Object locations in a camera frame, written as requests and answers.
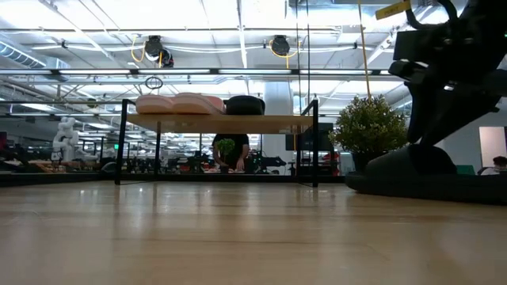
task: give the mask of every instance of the potted plant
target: potted plant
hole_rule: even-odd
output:
[[[222,161],[225,162],[226,156],[234,149],[234,141],[232,139],[220,139],[216,145],[219,148]],[[229,166],[220,166],[220,171],[229,173]]]
[[[372,159],[407,144],[405,116],[392,110],[382,95],[355,97],[340,111],[336,124],[330,141],[352,153],[357,172],[364,172]]]

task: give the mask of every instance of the black shirt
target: black shirt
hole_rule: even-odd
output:
[[[248,135],[225,135],[225,134],[217,134],[215,139],[213,139],[213,147],[215,147],[215,143],[222,139],[232,139],[234,141],[234,149],[225,157],[225,163],[229,165],[232,169],[236,168],[236,163],[238,163],[238,159],[243,152],[243,146],[249,145]]]

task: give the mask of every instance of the yellow sign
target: yellow sign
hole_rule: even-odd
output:
[[[410,6],[410,1],[400,2],[376,11],[375,17],[377,20],[381,20],[390,16],[394,16],[398,13],[403,13],[408,9],[412,9]]]

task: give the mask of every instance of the black planter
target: black planter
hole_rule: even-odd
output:
[[[352,160],[356,166],[356,172],[364,173],[366,171],[366,165],[373,159],[381,157],[386,153],[366,153],[366,154],[352,154]]]
[[[220,166],[220,173],[229,174],[229,166]]]

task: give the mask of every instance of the shelf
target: shelf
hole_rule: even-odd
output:
[[[311,116],[232,116],[232,115],[128,115],[127,121],[157,131],[215,134],[300,134],[313,122]]]

